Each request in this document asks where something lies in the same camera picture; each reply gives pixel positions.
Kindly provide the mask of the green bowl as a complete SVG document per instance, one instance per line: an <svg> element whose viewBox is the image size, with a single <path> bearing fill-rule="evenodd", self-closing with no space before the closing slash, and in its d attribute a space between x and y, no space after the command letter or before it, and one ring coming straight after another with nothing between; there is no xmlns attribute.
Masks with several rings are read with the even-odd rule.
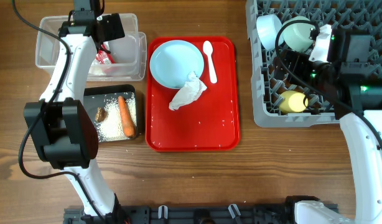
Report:
<svg viewBox="0 0 382 224"><path fill-rule="evenodd" d="M313 43L313 40L309 39L312 28L314 26L311 24L297 23L286 27L281 35L292 50L305 52Z"/></svg>

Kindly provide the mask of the yellow plastic cup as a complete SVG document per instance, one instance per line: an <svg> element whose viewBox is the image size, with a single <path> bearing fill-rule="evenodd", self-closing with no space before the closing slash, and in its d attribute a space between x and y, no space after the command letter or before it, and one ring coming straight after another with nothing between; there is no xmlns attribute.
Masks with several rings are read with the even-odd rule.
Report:
<svg viewBox="0 0 382 224"><path fill-rule="evenodd" d="M305 94L298 91L287 90L280 94L282 98L279 109L283 113L301 113L309 104Z"/></svg>

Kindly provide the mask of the white plastic spoon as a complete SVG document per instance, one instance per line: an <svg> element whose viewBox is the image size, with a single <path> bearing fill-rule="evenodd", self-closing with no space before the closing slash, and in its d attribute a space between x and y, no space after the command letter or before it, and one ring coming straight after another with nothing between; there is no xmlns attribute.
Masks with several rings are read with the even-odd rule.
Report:
<svg viewBox="0 0 382 224"><path fill-rule="evenodd" d="M215 71L215 66L213 64L213 59L212 59L212 54L213 54L213 45L210 41L206 40L203 43L203 52L207 56L208 59L208 69L209 69L209 77L210 77L210 82L212 84L216 84L218 79L217 79L217 74Z"/></svg>

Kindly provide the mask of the white napkin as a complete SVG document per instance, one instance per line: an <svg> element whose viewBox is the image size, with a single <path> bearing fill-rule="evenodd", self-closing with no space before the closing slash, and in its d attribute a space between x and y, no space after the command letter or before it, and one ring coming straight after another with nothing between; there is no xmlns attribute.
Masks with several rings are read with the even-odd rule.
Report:
<svg viewBox="0 0 382 224"><path fill-rule="evenodd" d="M175 111L182 106L197 101L205 90L207 90L207 86L204 82L199 79L195 72L190 72L184 86L175 94L169 103L169 109Z"/></svg>

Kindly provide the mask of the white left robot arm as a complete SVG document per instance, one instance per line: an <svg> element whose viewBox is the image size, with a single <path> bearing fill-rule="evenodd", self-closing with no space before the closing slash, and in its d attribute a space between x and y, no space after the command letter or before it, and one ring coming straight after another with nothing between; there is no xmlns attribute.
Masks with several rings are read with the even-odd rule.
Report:
<svg viewBox="0 0 382 224"><path fill-rule="evenodd" d="M85 223L121 223L125 213L116 194L106 184L95 159L98 135L83 106L88 72L103 42L124 37L119 14L98 19L82 8L65 21L58 35L60 52L50 83L39 101L26 103L28 130L19 149L19 166L24 166L24 148L32 138L39 159L72 183L84 206Z"/></svg>

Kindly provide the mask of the blue bowl with rice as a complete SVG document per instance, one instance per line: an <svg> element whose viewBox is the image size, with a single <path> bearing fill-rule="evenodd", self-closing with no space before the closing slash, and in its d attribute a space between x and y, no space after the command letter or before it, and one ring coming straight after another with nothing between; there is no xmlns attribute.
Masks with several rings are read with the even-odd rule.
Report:
<svg viewBox="0 0 382 224"><path fill-rule="evenodd" d="M257 17L256 29L258 37L266 50L275 49L276 37L281 28L282 23L275 14Z"/></svg>

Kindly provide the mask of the red snack wrapper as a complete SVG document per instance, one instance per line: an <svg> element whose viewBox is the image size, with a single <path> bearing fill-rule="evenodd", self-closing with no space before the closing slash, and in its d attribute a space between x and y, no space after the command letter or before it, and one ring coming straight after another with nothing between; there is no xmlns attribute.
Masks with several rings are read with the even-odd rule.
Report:
<svg viewBox="0 0 382 224"><path fill-rule="evenodd" d="M109 75L115 71L115 68L111 64L115 64L115 61L110 54L109 43L104 42L101 45L102 50L99 50L94 61L95 65L94 73L96 75Z"/></svg>

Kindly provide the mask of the light blue plate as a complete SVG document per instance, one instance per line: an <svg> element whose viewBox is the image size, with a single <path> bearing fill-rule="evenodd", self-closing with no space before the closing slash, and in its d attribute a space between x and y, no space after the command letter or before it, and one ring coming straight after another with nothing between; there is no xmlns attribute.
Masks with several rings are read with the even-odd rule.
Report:
<svg viewBox="0 0 382 224"><path fill-rule="evenodd" d="M205 64L201 51L190 42L170 40L153 51L149 69L152 77L162 86L180 89L189 81L189 73L200 78Z"/></svg>

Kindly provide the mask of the brown food scrap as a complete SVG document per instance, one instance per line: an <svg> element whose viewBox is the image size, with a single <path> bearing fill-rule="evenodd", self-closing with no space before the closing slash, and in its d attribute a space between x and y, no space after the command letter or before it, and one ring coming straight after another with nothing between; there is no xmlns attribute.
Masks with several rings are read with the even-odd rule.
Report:
<svg viewBox="0 0 382 224"><path fill-rule="evenodd" d="M105 120L106 116L107 116L106 110L104 108L98 107L96 115L95 115L95 121L97 123L100 123Z"/></svg>

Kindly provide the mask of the orange carrot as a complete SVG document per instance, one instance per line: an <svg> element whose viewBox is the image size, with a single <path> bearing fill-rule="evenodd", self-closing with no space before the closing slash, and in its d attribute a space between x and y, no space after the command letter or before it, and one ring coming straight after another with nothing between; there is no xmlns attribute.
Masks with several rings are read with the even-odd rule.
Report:
<svg viewBox="0 0 382 224"><path fill-rule="evenodd" d="M127 138L133 138L136 135L135 126L128 110L125 99L122 96L118 97L119 112L123 133Z"/></svg>

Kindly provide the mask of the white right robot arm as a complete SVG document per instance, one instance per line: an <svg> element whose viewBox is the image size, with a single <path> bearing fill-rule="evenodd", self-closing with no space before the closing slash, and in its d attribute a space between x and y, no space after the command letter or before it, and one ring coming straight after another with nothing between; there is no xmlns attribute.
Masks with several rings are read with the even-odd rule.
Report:
<svg viewBox="0 0 382 224"><path fill-rule="evenodd" d="M355 184L354 223L382 223L382 79L361 62L310 62L276 50L277 65L292 81L324 97L345 136Z"/></svg>

